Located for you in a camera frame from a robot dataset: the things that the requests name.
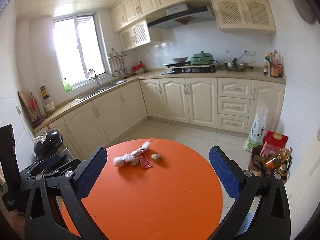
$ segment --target white bowl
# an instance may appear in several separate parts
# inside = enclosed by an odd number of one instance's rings
[[[140,68],[140,69],[138,69],[137,71],[135,71],[134,73],[136,73],[136,74],[142,74],[142,73],[144,73],[146,70],[144,69],[144,68]]]

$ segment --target drawer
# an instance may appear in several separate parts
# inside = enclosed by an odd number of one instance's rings
[[[218,96],[251,99],[252,80],[218,78]]]
[[[248,118],[227,114],[218,114],[218,129],[243,132],[247,129]]]
[[[250,103],[249,99],[218,97],[218,114],[249,117]]]

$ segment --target orange round table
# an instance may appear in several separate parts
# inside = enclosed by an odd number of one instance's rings
[[[153,167],[113,166],[113,159],[151,141],[146,156]],[[222,212],[220,182],[196,151],[163,139],[139,139],[107,149],[108,161],[89,196],[82,199],[92,219],[110,240],[206,240]],[[155,163],[149,157],[159,153]],[[78,234],[66,208],[68,229]]]

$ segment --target backsplash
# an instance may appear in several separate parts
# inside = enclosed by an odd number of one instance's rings
[[[137,64],[142,61],[147,69],[161,68],[173,63],[172,58],[192,57],[201,50],[210,52],[215,60],[224,61],[239,58],[247,50],[255,51],[256,55],[244,56],[242,60],[255,60],[252,65],[263,66],[265,54],[272,51],[272,34],[223,33],[215,21],[161,30],[161,36],[161,44],[135,50]]]

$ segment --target baseboard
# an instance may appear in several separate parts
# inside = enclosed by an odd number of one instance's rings
[[[130,133],[132,133],[134,130],[136,130],[139,126],[143,125],[146,121],[149,120],[149,117],[145,117],[143,118],[140,122],[138,122],[136,125],[134,125],[133,127],[131,127],[129,130],[127,130],[126,132],[124,132],[122,135],[120,135],[118,138],[114,139],[112,142],[110,142],[106,148],[111,147],[113,145],[118,144],[122,139],[124,139],[127,135],[129,135]]]
[[[160,122],[172,123],[172,124],[190,127],[190,128],[195,128],[195,129],[199,129],[199,130],[205,130],[205,131],[209,131],[209,132],[223,133],[223,134],[227,134],[227,135],[239,136],[239,137],[244,137],[244,138],[248,137],[248,134],[246,134],[246,133],[233,132],[233,131],[228,131],[228,130],[223,130],[223,129],[218,129],[218,128],[197,125],[197,124],[178,122],[178,121],[173,121],[173,120],[168,120],[168,119],[163,119],[163,118],[158,118],[158,117],[153,117],[153,116],[149,116],[149,119],[155,120],[155,121],[160,121]]]

